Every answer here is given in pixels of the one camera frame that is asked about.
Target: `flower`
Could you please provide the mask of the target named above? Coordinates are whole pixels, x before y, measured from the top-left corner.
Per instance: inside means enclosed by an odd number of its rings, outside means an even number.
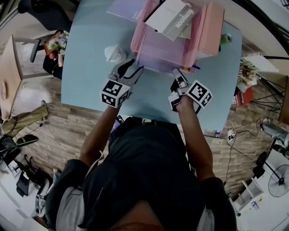
[[[60,49],[59,54],[64,55],[65,50]]]
[[[55,49],[55,48],[57,48],[57,47],[58,47],[58,40],[57,40],[57,38],[51,39],[51,40],[49,41],[49,43],[48,43],[48,46],[47,46],[47,48],[48,48],[49,50],[53,50],[53,49]]]
[[[49,50],[58,49],[58,53],[64,55],[68,35],[69,34],[67,32],[63,32],[63,34],[61,34],[59,37],[51,39],[48,43],[47,48]]]

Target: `power strip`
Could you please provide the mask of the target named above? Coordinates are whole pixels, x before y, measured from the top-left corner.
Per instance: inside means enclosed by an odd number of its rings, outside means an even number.
[[[228,142],[233,141],[234,137],[235,137],[235,132],[233,131],[233,129],[229,129],[228,130]]]

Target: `wooden floor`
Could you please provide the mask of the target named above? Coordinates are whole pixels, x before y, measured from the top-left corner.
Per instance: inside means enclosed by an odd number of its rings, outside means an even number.
[[[26,49],[22,49],[22,52],[18,51],[18,53],[20,55],[26,55],[26,60],[29,60],[29,52],[27,53]],[[23,62],[22,67],[24,69],[26,68],[26,72],[28,73],[32,70],[31,64],[27,62]],[[33,67],[32,72],[38,71],[39,69]],[[262,85],[253,86],[253,93],[254,98],[270,95]],[[39,124],[35,123],[23,129],[19,132],[17,138],[36,129],[32,134],[36,135],[39,138],[39,141],[23,147],[22,154],[32,156],[33,165],[42,168],[52,175],[53,168],[62,170],[67,160],[79,157],[82,143],[93,126],[97,123],[102,113],[62,104],[61,80],[56,78],[34,78],[22,84],[14,104],[14,114],[17,115],[22,112],[32,111],[40,106],[41,100],[47,102],[49,112],[48,119],[42,127],[39,127]],[[237,108],[236,105],[232,104],[228,114],[228,120],[231,120],[234,127],[237,129],[262,118],[270,109],[271,108],[269,107],[256,104],[247,104],[242,108]],[[275,124],[279,125],[277,121],[278,116],[277,113],[271,112],[267,117],[271,118]],[[220,137],[226,137],[227,130],[233,128],[231,122],[226,122]],[[238,129],[237,132],[253,129],[255,125],[256,124],[253,124]],[[236,139],[234,148],[255,161],[263,151],[268,150],[272,138],[260,131],[260,129],[257,130],[255,128],[251,130],[251,132],[256,135],[256,137],[247,134],[246,136]],[[204,131],[204,134],[212,136],[214,135],[214,131]],[[226,139],[206,137],[206,140],[213,153],[214,173],[217,177],[225,181],[228,163],[230,161],[230,146],[227,145]],[[252,160],[243,156],[238,151],[233,149],[231,152],[231,161],[227,176],[228,180],[225,185],[226,191],[231,191],[233,194],[237,194],[242,189],[242,179],[248,180],[253,176],[252,169],[255,167],[255,163]]]

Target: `person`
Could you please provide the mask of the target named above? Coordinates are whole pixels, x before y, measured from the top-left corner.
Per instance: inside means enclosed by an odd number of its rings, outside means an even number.
[[[69,160],[46,202],[51,230],[237,230],[193,100],[177,105],[176,125],[128,118],[110,136],[120,108],[108,108]],[[109,154],[100,158],[108,138]],[[196,170],[195,177],[191,167]]]

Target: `light blue table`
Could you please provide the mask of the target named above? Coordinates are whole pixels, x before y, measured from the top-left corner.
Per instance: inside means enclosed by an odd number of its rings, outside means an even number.
[[[82,0],[78,7],[65,53],[61,91],[64,104],[99,111],[107,107],[100,101],[99,91],[114,64],[106,62],[104,48],[119,44],[129,53],[136,27],[136,23],[106,13],[112,2]],[[208,106],[198,114],[202,129],[209,131],[223,129],[241,57],[241,33],[227,23],[223,33],[230,33],[233,41],[223,46],[218,56],[200,60],[201,70],[186,75],[189,82],[197,79],[213,94]],[[170,110],[168,103],[172,82],[173,77],[145,70],[120,114],[179,124],[178,114]]]

